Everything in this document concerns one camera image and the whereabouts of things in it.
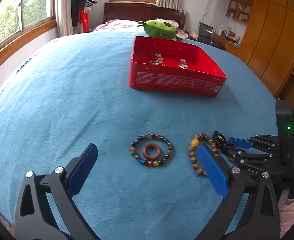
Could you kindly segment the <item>dark wooden headboard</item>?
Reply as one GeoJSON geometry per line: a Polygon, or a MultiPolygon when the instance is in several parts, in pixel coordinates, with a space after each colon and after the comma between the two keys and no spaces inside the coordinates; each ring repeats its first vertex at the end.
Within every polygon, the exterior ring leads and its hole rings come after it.
{"type": "Polygon", "coordinates": [[[147,21],[160,18],[176,21],[180,29],[184,29],[186,14],[184,10],[157,7],[150,3],[107,2],[104,7],[105,22],[109,20],[147,21]]]}

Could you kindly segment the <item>red metal tin box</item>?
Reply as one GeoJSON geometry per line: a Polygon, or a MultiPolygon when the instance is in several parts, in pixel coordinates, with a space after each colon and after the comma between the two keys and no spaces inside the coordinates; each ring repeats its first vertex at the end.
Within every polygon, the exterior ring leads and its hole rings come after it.
{"type": "Polygon", "coordinates": [[[132,89],[216,97],[227,76],[200,47],[165,38],[137,36],[130,58],[132,89]],[[178,65],[185,59],[189,69],[178,65]]]}

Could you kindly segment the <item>coat rack with clothes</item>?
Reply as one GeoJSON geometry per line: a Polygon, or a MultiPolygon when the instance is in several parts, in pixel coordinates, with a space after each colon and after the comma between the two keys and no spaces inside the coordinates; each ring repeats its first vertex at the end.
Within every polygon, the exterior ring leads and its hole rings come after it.
{"type": "Polygon", "coordinates": [[[95,0],[70,0],[71,23],[75,34],[90,32],[91,8],[97,4],[95,0]]]}

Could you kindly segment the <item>wooden wardrobe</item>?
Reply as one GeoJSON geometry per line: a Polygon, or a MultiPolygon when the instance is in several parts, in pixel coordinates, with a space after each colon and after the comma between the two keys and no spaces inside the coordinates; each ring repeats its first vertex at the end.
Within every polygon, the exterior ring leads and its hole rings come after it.
{"type": "Polygon", "coordinates": [[[294,111],[294,0],[254,0],[236,57],[294,111]]]}

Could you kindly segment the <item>wall bookshelf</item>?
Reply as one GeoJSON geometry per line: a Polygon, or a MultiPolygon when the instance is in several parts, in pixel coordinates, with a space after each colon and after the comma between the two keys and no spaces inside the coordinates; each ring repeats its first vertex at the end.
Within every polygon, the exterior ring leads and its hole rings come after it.
{"type": "Polygon", "coordinates": [[[248,24],[254,0],[230,0],[226,16],[243,24],[248,24]]]}

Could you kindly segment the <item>green avocado plush toy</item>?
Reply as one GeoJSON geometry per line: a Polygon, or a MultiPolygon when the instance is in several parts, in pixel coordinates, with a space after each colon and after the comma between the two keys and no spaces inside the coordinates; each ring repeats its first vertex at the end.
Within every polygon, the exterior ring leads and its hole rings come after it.
{"type": "Polygon", "coordinates": [[[139,27],[143,27],[145,33],[150,37],[182,40],[178,37],[176,28],[169,22],[148,20],[145,22],[138,21],[137,23],[139,27]]]}

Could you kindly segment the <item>wooden desk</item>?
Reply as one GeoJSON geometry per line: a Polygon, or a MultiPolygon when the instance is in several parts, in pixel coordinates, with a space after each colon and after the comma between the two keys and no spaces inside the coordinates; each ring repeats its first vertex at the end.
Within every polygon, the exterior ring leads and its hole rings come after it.
{"type": "Polygon", "coordinates": [[[236,55],[238,52],[238,47],[231,41],[231,39],[226,38],[225,36],[220,36],[217,33],[212,35],[212,42],[217,48],[236,55]]]}

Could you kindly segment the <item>blue bed blanket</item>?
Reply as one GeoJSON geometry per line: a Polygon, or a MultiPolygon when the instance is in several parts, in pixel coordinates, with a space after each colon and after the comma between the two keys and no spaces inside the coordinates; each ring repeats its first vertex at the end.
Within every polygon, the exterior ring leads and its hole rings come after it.
{"type": "Polygon", "coordinates": [[[129,87],[135,33],[58,38],[0,94],[0,213],[13,223],[26,172],[47,174],[93,143],[73,200],[101,239],[194,239],[222,198],[191,167],[196,133],[277,134],[275,99],[237,57],[201,48],[227,80],[215,98],[129,87]]]}

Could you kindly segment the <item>left beige curtain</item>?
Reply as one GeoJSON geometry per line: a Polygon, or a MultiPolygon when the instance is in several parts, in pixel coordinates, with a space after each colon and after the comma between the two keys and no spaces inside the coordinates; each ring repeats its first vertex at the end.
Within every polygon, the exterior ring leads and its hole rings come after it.
{"type": "Polygon", "coordinates": [[[71,0],[55,0],[55,18],[59,37],[73,34],[71,0]]]}

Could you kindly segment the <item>left wooden window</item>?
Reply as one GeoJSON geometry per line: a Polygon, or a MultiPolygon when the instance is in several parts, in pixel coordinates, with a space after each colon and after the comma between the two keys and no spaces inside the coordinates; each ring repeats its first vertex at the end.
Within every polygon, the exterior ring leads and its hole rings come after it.
{"type": "Polygon", "coordinates": [[[0,0],[0,66],[56,27],[54,0],[0,0]]]}

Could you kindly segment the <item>folded clothes pile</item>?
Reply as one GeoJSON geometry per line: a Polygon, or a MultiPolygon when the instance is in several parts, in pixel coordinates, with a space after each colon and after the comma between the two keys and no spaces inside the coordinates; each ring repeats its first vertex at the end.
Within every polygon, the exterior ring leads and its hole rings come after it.
{"type": "Polygon", "coordinates": [[[161,19],[161,18],[156,18],[156,20],[161,21],[161,22],[170,23],[176,29],[178,29],[180,27],[178,22],[176,22],[175,20],[167,20],[167,19],[161,19]]]}

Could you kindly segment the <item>red bag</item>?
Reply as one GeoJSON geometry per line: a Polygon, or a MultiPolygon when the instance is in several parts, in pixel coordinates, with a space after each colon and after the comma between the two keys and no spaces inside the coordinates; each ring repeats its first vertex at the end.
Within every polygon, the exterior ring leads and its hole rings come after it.
{"type": "Polygon", "coordinates": [[[88,33],[90,31],[90,21],[88,17],[88,7],[79,7],[78,10],[78,33],[88,33]]]}

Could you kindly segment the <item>pink floral bedsheet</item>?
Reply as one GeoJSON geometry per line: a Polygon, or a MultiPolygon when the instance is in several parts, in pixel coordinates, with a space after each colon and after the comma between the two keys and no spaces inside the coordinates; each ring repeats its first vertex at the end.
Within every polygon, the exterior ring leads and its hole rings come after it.
{"type": "Polygon", "coordinates": [[[98,25],[93,31],[144,31],[138,22],[131,20],[108,20],[103,24],[98,25]]]}

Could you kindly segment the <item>silver wrist watch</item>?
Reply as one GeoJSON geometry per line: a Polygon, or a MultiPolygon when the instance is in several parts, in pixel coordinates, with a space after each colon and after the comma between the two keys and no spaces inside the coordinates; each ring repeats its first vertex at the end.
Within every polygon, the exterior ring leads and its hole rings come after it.
{"type": "Polygon", "coordinates": [[[180,59],[180,63],[178,65],[180,68],[182,69],[189,69],[189,67],[186,64],[186,60],[185,59],[180,59]]]}

